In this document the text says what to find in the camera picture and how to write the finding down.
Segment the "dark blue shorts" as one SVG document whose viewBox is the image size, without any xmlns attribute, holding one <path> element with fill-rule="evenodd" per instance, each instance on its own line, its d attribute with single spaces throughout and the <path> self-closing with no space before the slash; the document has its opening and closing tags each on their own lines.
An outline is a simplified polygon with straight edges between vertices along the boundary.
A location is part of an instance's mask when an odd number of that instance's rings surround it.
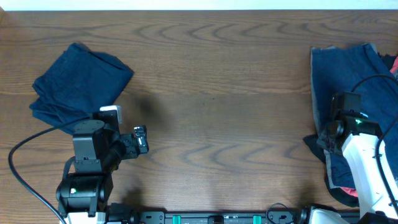
<svg viewBox="0 0 398 224">
<path fill-rule="evenodd" d="M 361 95 L 361 112 L 379 123 L 385 151 L 394 176 L 397 175 L 397 85 L 388 65 L 373 44 L 348 49 L 329 47 L 311 50 L 311 90 L 313 118 L 321 133 L 331 116 L 336 93 L 354 90 Z"/>
</svg>

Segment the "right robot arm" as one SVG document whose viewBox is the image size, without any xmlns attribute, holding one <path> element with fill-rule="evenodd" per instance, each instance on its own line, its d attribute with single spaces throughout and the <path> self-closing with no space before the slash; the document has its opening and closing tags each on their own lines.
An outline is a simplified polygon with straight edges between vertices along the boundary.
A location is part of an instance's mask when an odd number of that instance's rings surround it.
<svg viewBox="0 0 398 224">
<path fill-rule="evenodd" d="M 320 134 L 303 139 L 324 164 L 329 192 L 347 206 L 359 207 L 361 223 L 397 222 L 397 184 L 385 157 L 383 137 L 377 122 L 357 114 L 337 116 Z M 333 181 L 332 157 L 339 157 L 350 170 L 352 193 Z"/>
</svg>

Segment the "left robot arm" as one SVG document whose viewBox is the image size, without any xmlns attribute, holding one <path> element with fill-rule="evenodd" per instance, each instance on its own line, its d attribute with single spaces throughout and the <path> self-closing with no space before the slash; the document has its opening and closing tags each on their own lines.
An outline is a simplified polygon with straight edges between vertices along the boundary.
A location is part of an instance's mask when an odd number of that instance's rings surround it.
<svg viewBox="0 0 398 224">
<path fill-rule="evenodd" d="M 58 211 L 64 223 L 139 223 L 130 206 L 109 203 L 112 173 L 121 161 L 149 152 L 146 126 L 122 134 L 119 107 L 101 110 L 76 124 L 74 157 L 67 160 L 56 191 Z"/>
</svg>

